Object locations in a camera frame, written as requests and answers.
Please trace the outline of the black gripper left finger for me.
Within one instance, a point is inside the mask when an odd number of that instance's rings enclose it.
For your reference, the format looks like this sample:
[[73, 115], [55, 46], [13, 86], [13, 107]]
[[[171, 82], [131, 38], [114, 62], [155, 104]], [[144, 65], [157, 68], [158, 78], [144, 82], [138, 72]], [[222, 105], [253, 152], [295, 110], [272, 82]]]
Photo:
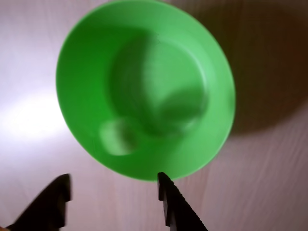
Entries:
[[65, 226], [66, 203], [72, 200], [70, 174], [54, 179], [6, 231], [58, 231]]

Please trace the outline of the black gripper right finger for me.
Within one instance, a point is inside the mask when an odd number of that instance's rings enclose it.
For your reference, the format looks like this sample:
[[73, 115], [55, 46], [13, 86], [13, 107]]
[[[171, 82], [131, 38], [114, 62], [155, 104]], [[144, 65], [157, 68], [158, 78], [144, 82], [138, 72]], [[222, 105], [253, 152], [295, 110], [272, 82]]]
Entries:
[[158, 200], [163, 202], [165, 225], [171, 231], [206, 231], [203, 222], [169, 176], [160, 172], [157, 181]]

